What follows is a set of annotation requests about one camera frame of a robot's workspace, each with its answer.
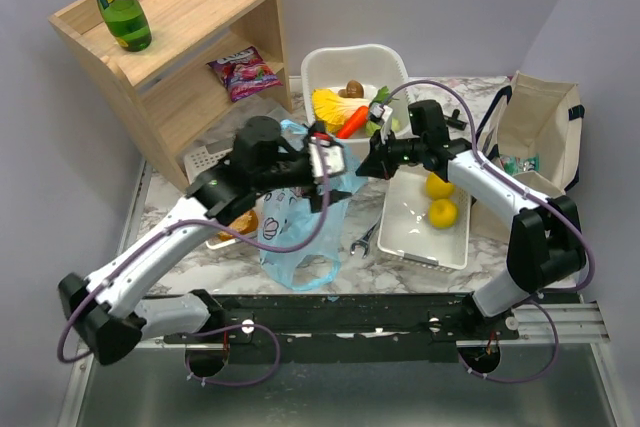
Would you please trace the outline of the green lettuce toy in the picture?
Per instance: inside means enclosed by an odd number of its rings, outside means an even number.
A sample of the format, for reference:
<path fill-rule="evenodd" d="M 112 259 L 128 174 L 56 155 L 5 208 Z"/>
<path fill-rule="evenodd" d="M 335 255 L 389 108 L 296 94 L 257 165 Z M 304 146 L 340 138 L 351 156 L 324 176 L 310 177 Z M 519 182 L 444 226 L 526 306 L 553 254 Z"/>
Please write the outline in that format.
<path fill-rule="evenodd" d="M 372 121 L 368 121 L 365 125 L 365 133 L 367 136 L 371 137 L 377 130 L 379 130 L 381 128 L 380 125 L 376 124 L 375 122 Z M 397 132 L 401 129 L 401 125 L 400 122 L 393 118 L 392 119 L 392 126 L 391 126 L 391 130 L 393 132 Z"/>

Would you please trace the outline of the light blue plastic grocery bag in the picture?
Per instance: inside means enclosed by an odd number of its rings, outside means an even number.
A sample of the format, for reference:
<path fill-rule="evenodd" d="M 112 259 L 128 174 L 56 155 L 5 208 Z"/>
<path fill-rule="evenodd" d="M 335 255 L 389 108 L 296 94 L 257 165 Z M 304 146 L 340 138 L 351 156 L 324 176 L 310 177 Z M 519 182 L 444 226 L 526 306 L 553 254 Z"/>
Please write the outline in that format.
<path fill-rule="evenodd" d="M 319 234 L 304 248 L 292 253 L 262 250 L 260 263 L 272 280 L 293 291 L 309 291 L 328 284 L 337 276 L 339 248 L 349 201 L 329 207 Z M 271 247 L 291 247 L 306 240 L 320 215 L 298 189 L 278 189 L 263 197 L 258 241 Z"/>

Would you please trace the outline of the red chili pepper toy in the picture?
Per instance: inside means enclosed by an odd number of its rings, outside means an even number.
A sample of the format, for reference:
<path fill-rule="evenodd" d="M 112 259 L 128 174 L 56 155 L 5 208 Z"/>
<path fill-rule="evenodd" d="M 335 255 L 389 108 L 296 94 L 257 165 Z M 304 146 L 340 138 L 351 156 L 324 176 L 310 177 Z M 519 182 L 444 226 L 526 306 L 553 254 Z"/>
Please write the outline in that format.
<path fill-rule="evenodd" d="M 380 88 L 370 104 L 368 106 L 360 106 L 355 113 L 347 119 L 335 136 L 339 139 L 348 139 L 362 127 L 369 132 L 369 136 L 372 136 L 373 133 L 381 127 L 381 123 L 376 123 L 370 119 L 370 110 L 374 103 L 381 102 L 389 93 L 390 91 L 387 86 Z"/>

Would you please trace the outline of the yellow lemon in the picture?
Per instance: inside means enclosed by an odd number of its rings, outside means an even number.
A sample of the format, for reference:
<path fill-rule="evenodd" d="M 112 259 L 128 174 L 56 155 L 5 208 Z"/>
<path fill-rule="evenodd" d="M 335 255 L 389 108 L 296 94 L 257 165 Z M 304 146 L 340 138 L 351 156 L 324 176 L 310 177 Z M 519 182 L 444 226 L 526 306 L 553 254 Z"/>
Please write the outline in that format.
<path fill-rule="evenodd" d="M 430 172 L 426 178 L 425 192 L 432 200 L 448 199 L 455 192 L 455 186 L 442 180 L 436 173 Z"/>

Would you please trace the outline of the orange bread slice toy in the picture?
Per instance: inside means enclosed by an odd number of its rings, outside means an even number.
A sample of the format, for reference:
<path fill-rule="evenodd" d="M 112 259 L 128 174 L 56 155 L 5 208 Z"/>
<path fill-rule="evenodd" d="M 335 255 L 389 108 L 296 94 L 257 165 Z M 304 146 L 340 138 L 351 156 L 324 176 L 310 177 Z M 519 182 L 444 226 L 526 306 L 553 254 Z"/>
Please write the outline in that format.
<path fill-rule="evenodd" d="M 245 212 L 243 215 L 234 220 L 229 228 L 238 232 L 241 235 L 247 235 L 255 232 L 259 225 L 259 218 L 257 213 L 251 209 Z M 234 236 L 226 231 L 219 231 L 217 237 L 220 241 L 228 241 L 234 239 Z"/>

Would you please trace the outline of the yellow cabbage toy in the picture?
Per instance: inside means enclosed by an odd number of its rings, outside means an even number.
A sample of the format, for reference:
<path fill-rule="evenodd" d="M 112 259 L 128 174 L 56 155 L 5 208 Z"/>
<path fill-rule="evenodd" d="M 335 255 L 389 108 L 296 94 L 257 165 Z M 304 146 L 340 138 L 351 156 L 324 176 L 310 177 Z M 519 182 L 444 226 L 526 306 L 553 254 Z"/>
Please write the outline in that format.
<path fill-rule="evenodd" d="M 315 117 L 325 123 L 330 133 L 336 133 L 362 106 L 369 106 L 364 98 L 341 97 L 330 89 L 316 89 L 311 96 Z"/>

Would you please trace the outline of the green lime toy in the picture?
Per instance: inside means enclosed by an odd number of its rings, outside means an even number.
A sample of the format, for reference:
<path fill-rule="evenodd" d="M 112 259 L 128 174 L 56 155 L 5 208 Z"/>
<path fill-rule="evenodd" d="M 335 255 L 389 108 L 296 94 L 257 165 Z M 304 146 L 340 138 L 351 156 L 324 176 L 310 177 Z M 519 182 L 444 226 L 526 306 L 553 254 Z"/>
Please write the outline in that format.
<path fill-rule="evenodd" d="M 433 200 L 428 210 L 429 223 L 437 229 L 448 229 L 458 218 L 457 205 L 448 198 Z"/>

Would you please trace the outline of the green snack packet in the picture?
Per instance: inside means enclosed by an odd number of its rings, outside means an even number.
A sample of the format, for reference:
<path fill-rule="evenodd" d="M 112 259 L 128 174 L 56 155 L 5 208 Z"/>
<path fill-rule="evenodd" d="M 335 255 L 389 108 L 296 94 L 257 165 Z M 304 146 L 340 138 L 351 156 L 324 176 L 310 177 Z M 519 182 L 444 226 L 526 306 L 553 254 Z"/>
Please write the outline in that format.
<path fill-rule="evenodd" d="M 516 176 L 525 172 L 539 171 L 539 156 L 517 157 L 511 155 L 501 155 L 499 157 L 503 170 L 510 176 Z"/>

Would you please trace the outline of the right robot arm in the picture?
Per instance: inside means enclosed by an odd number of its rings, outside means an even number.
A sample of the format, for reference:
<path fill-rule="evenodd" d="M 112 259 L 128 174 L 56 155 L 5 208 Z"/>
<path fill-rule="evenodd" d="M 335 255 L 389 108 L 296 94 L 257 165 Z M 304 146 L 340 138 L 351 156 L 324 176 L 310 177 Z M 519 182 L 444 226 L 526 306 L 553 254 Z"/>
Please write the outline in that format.
<path fill-rule="evenodd" d="M 413 135 L 399 139 L 391 129 L 391 108 L 372 104 L 369 117 L 380 128 L 356 173 L 389 180 L 402 165 L 421 165 L 476 198 L 509 228 L 506 268 L 472 294 L 474 316 L 496 317 L 585 267 L 571 199 L 531 190 L 497 170 L 466 139 L 451 139 L 438 102 L 415 102 L 408 112 Z"/>

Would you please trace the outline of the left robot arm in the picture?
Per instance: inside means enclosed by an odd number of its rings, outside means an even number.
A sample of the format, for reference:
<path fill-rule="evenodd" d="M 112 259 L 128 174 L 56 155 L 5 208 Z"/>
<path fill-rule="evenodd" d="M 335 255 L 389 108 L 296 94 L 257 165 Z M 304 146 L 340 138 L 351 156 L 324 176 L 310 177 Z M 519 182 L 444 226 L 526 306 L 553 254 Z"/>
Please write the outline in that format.
<path fill-rule="evenodd" d="M 278 121 L 250 118 L 239 129 L 231 149 L 187 187 L 160 224 L 116 259 L 86 277 L 69 274 L 58 292 L 67 323 L 102 365 L 127 356 L 144 337 L 174 333 L 200 334 L 213 313 L 200 296 L 189 294 L 166 314 L 136 313 L 149 289 L 187 254 L 251 210 L 264 194 L 298 188 L 320 218 L 309 236 L 277 248 L 279 254 L 302 250 L 321 232 L 329 207 L 347 198 L 329 180 L 347 170 L 343 145 L 315 122 L 294 149 Z"/>

